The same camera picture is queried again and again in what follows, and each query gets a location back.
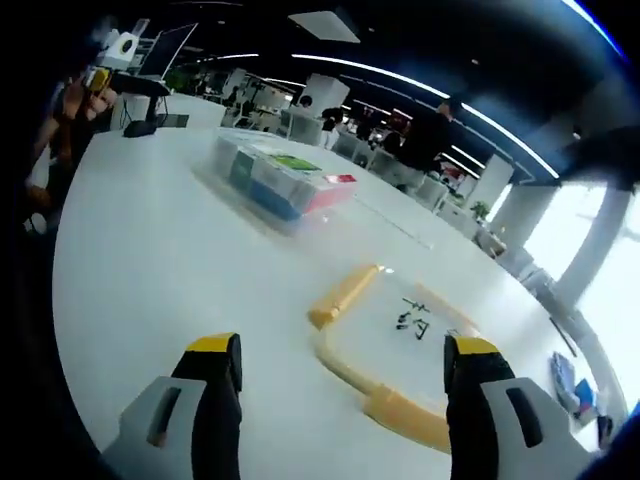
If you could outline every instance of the white table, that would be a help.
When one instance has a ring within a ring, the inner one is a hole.
[[[188,343],[236,331],[245,480],[449,478],[447,455],[365,417],[354,391],[312,353],[309,306],[362,263],[434,289],[480,325],[517,374],[551,388],[548,355],[568,352],[546,312],[444,221],[331,152],[263,135],[359,182],[357,198],[328,212],[320,230],[284,237],[239,215],[193,175],[190,166],[206,161],[214,136],[97,135],[69,191],[54,262],[55,330],[71,394],[98,448]]]

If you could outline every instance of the glass wall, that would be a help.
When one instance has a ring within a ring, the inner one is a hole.
[[[605,184],[567,184],[558,190],[524,248],[536,265],[559,280],[598,214]]]
[[[625,226],[578,303],[609,357],[629,410],[640,398],[639,276],[640,201],[636,195]]]

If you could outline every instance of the wire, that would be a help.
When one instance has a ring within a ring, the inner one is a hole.
[[[164,127],[164,124],[167,123],[167,118],[169,117],[169,107],[167,107],[167,97],[162,97],[162,101],[164,102],[164,119],[162,120],[162,125],[160,128]]]
[[[124,113],[126,115],[125,118],[129,119],[129,123],[133,122],[133,119],[131,118],[131,115],[129,115],[129,110],[127,109],[127,101],[123,98],[122,101],[124,102]],[[120,127],[122,127],[124,125],[124,122],[120,122]]]

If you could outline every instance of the foam block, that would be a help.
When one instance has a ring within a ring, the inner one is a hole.
[[[369,395],[363,411],[398,435],[443,453],[451,453],[449,425],[444,415],[425,410],[386,385],[379,385]]]
[[[334,287],[328,295],[313,304],[309,311],[309,320],[318,329],[334,322],[346,312],[353,302],[373,281],[380,271],[377,265],[360,267]]]

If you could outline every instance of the person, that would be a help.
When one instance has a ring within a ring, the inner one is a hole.
[[[356,130],[356,137],[360,140],[364,140],[365,142],[369,141],[369,137],[371,136],[371,132],[376,127],[377,122],[373,117],[373,110],[365,107],[363,116],[358,123],[358,128]]]
[[[313,105],[313,98],[311,98],[309,95],[303,95],[302,97],[300,97],[300,100],[298,100],[298,106],[304,108],[305,110],[308,110],[311,105]]]
[[[25,181],[29,215],[40,213],[48,220],[60,212],[75,170],[93,138],[94,120],[115,103],[117,94],[113,90],[107,87],[92,94],[83,81],[83,76],[69,81],[40,129],[33,149],[33,168]]]
[[[451,123],[461,108],[459,100],[449,98],[428,118],[414,118],[404,144],[382,178],[399,190],[414,194],[431,170],[440,170],[435,157],[451,146]]]
[[[240,89],[240,87],[238,87],[237,85],[235,87],[233,87],[233,90],[231,91],[229,96],[224,101],[224,106],[225,107],[233,107],[235,105],[236,99],[238,98],[238,90],[239,89]]]
[[[338,141],[336,125],[342,123],[342,109],[339,107],[327,108],[322,112],[322,132],[320,134],[320,146],[331,150]]]

